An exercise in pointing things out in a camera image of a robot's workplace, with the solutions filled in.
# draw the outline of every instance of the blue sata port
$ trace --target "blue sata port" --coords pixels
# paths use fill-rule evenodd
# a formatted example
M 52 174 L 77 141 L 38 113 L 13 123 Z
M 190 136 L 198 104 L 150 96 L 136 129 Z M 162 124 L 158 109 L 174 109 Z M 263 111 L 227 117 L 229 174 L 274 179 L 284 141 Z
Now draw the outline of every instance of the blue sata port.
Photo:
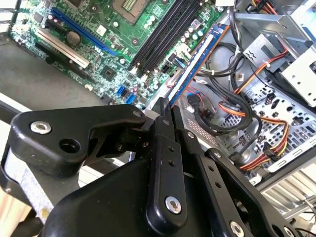
M 122 95 L 122 93 L 125 91 L 125 86 L 121 85 L 120 88 L 117 91 L 117 95 Z
M 57 17 L 59 20 L 65 22 L 68 26 L 73 28 L 76 32 L 78 32 L 81 36 L 88 39 L 93 45 L 97 46 L 101 50 L 107 51 L 109 54 L 115 56 L 117 53 L 113 52 L 112 50 L 108 49 L 104 43 L 98 40 L 95 36 L 85 30 L 82 26 L 78 23 L 73 21 L 69 16 L 66 16 L 62 11 L 57 9 L 56 7 L 52 8 L 51 13 Z
M 128 97 L 128 99 L 126 100 L 126 103 L 127 103 L 127 104 L 133 103 L 134 100 L 135 100 L 135 98 L 136 98 L 136 95 L 135 95 L 135 94 L 131 94 L 131 95 Z

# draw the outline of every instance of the cable tie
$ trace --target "cable tie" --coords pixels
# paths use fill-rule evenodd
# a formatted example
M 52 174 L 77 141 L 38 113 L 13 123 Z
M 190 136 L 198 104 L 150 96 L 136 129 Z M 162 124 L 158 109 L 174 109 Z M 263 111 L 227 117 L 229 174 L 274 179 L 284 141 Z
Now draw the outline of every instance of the cable tie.
M 267 65 L 267 68 L 269 68 L 271 66 L 271 64 L 268 61 L 265 62 L 265 64 Z

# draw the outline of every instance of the expansion slot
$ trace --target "expansion slot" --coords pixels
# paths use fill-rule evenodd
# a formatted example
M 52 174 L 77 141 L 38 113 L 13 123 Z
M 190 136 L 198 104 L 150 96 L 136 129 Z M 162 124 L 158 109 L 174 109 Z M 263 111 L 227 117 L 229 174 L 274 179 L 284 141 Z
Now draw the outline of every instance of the expansion slot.
M 78 54 L 73 49 L 68 47 L 66 44 L 62 43 L 58 38 L 53 36 L 50 32 L 42 28 L 38 28 L 37 36 L 40 37 L 45 42 L 47 42 L 48 44 L 50 44 L 51 46 L 53 46 L 54 48 L 56 48 L 62 54 L 66 55 L 68 58 L 73 60 L 79 66 L 86 68 L 89 65 L 90 62 L 88 60 L 86 60 L 80 54 Z
M 200 68 L 204 65 L 228 28 L 229 26 L 227 25 L 217 23 L 209 30 L 168 96 L 171 107 L 175 105 Z
M 116 56 L 117 53 L 113 52 L 112 50 L 108 49 L 104 43 L 102 43 L 100 40 L 98 40 L 95 36 L 93 36 L 91 33 L 89 33 L 87 30 L 85 30 L 82 26 L 80 26 L 78 23 L 73 21 L 69 16 L 65 15 L 63 12 L 61 12 L 56 7 L 52 8 L 51 13 L 60 19 L 61 21 L 65 22 L 66 25 L 70 26 L 73 30 L 78 32 L 82 37 L 85 37 L 88 39 L 93 45 L 97 46 L 101 50 L 107 51 L 109 54 Z
M 35 44 L 35 47 L 38 48 L 39 50 L 43 51 L 44 53 L 46 53 L 47 56 L 49 56 L 54 61 L 57 61 L 60 64 L 62 64 L 63 66 L 66 66 L 67 68 L 69 68 L 71 71 L 76 73 L 81 78 L 86 79 L 86 80 L 88 80 L 88 81 L 90 81 L 92 83 L 96 83 L 96 81 L 93 80 L 85 71 L 81 70 L 80 68 L 75 66 L 73 63 L 70 63 L 69 60 L 63 58 L 61 55 L 57 54 L 54 50 L 52 50 L 51 48 L 47 47 L 42 42 L 37 42 Z
M 140 73 L 152 70 L 166 54 L 177 36 L 192 20 L 200 7 L 198 0 L 178 0 L 169 9 L 151 36 L 134 57 L 131 67 Z

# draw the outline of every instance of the green circuit board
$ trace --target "green circuit board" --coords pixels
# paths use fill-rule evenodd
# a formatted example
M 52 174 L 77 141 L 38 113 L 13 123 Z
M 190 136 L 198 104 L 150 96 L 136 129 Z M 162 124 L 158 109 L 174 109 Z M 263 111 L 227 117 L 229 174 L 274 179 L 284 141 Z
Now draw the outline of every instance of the green circuit board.
M 51 28 L 45 30 L 89 61 L 87 68 L 80 68 L 89 78 L 79 76 L 69 68 L 69 65 L 60 61 L 49 63 L 96 93 L 105 100 L 106 104 L 126 103 L 129 96 L 134 94 L 135 99 L 131 103 L 142 108 L 157 89 L 174 74 L 177 66 L 168 61 L 169 56 L 177 52 L 180 47 L 183 48 L 184 45 L 189 51 L 194 50 L 203 39 L 201 35 L 198 38 L 192 37 L 193 34 L 197 35 L 196 31 L 189 32 L 190 35 L 186 37 L 185 42 L 180 40 L 183 35 L 179 35 L 154 71 L 143 78 L 131 73 L 128 68 L 129 63 L 175 1 L 23 0 L 10 35 L 17 43 L 40 58 L 47 59 L 47 54 L 36 47 L 38 42 L 42 42 L 56 54 L 66 58 L 36 34 L 39 28 L 45 28 L 52 9 L 57 8 L 106 45 L 115 55 L 101 50 L 82 36 L 79 44 L 70 45 L 66 34 L 73 29 L 61 21 L 58 24 L 65 30 L 64 33 Z M 201 21 L 203 32 L 206 33 L 220 15 L 217 8 L 207 2 L 199 8 L 196 17 Z M 122 86 L 128 92 L 124 96 L 118 94 L 118 90 Z

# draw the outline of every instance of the blue ram module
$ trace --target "blue ram module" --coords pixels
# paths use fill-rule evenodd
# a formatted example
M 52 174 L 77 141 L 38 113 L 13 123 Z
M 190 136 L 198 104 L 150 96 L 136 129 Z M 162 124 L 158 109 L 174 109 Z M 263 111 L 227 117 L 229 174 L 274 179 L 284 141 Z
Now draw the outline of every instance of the blue ram module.
M 73 21 L 69 16 L 66 16 L 63 12 L 58 10 L 56 7 L 52 8 L 51 13 L 57 17 L 59 20 L 65 22 L 68 26 L 73 28 L 76 32 L 78 32 L 82 37 L 88 39 L 93 45 L 97 46 L 101 50 L 107 51 L 109 54 L 116 56 L 117 53 L 113 52 L 112 50 L 108 49 L 104 43 L 98 40 L 95 36 L 85 30 L 82 26 L 78 23 Z
M 212 53 L 228 28 L 229 26 L 220 23 L 215 23 L 211 27 L 170 91 L 168 100 L 170 101 L 171 107 L 176 104 L 180 96 L 189 86 L 190 82 L 199 72 L 200 68 L 205 64 L 205 61 L 208 59 L 209 55 Z

